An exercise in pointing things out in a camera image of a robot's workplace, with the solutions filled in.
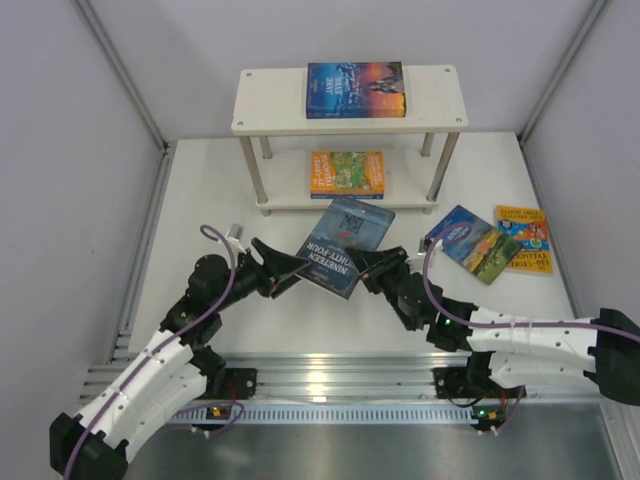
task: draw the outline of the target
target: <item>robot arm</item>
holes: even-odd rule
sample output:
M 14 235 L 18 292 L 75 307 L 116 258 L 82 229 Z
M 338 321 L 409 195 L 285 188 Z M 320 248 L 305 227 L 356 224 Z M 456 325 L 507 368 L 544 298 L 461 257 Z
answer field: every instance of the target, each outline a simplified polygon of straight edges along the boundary
M 74 418 L 63 413 L 54 420 L 49 430 L 54 470 L 65 472 L 85 435 L 70 478 L 123 478 L 142 445 L 182 406 L 205 393 L 221 398 L 225 361 L 206 346 L 222 326 L 218 312 L 252 292 L 272 297 L 282 282 L 308 265 L 307 260 L 277 252 L 257 238 L 251 244 L 263 263 L 249 251 L 239 253 L 233 284 L 217 311 L 194 328 L 185 328 L 206 314 L 230 279 L 226 260 L 207 255 L 196 262 L 185 295 L 131 365 Z
M 640 345 L 624 338 L 637 337 L 640 328 L 623 313 L 602 309 L 598 318 L 562 322 L 493 312 L 444 297 L 431 282 L 425 285 L 422 274 L 410 271 L 401 247 L 346 252 L 367 290 L 383 294 L 407 330 L 428 326 L 427 342 L 445 351 L 471 352 L 464 371 L 434 371 L 443 398 L 452 391 L 463 392 L 456 398 L 470 398 L 525 384 L 552 384 L 597 389 L 617 402 L 640 405 Z M 464 324 L 441 313 L 426 286 Z

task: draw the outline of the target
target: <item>white wall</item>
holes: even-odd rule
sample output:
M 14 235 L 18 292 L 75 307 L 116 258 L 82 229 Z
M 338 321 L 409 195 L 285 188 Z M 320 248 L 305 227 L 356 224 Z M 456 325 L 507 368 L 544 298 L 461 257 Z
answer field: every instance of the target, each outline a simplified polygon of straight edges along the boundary
M 0 476 L 111 340 L 158 152 L 68 0 L 0 3 Z
M 454 64 L 473 130 L 520 131 L 590 0 L 93 0 L 169 139 L 229 135 L 240 70 Z
M 582 314 L 640 322 L 640 2 L 615 0 L 529 153 Z

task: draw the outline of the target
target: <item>orange book cover with illustration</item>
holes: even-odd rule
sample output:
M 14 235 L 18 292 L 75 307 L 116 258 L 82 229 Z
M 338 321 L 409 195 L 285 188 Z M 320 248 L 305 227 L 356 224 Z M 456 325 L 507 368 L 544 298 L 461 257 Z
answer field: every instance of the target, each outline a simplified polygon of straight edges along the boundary
M 311 198 L 384 197 L 382 152 L 313 152 Z
M 509 268 L 553 273 L 549 228 L 544 210 L 499 205 L 496 217 L 500 231 L 522 244 L 522 250 L 509 264 Z

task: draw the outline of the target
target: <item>black bracket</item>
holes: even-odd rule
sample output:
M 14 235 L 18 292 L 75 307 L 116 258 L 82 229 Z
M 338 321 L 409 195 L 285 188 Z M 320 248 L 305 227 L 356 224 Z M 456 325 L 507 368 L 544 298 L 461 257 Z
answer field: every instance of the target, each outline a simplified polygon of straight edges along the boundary
M 248 400 L 256 394 L 258 370 L 255 368 L 225 368 L 217 391 L 214 382 L 207 382 L 201 400 Z
M 483 382 L 471 382 L 468 378 L 467 367 L 434 368 L 433 379 L 436 384 L 436 396 L 446 400 L 500 399 L 503 390 L 507 398 L 517 398 L 520 392 L 520 387 L 503 389 L 489 379 Z

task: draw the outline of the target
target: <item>cable connector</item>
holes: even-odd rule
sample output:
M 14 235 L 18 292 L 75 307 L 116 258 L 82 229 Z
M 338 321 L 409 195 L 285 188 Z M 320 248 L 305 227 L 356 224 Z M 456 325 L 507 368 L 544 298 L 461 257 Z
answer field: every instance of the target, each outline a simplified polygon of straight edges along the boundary
M 471 425 L 478 431 L 478 435 L 486 432 L 493 432 L 498 436 L 498 428 L 507 421 L 507 414 L 499 407 L 472 407 L 471 418 L 478 420 L 478 423 Z

